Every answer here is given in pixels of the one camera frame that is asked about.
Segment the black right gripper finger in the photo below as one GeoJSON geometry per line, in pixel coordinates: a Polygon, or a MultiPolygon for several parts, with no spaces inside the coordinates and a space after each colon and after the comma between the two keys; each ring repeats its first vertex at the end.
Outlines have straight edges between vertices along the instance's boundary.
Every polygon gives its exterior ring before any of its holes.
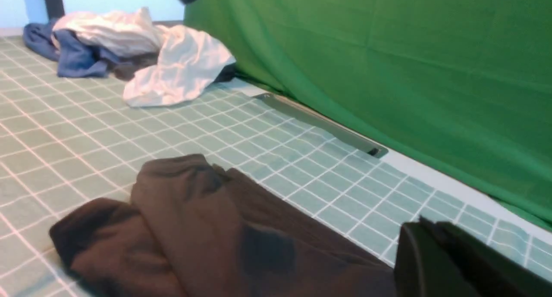
{"type": "Polygon", "coordinates": [[[445,221],[401,225],[398,297],[549,297],[551,283],[445,221]]]}

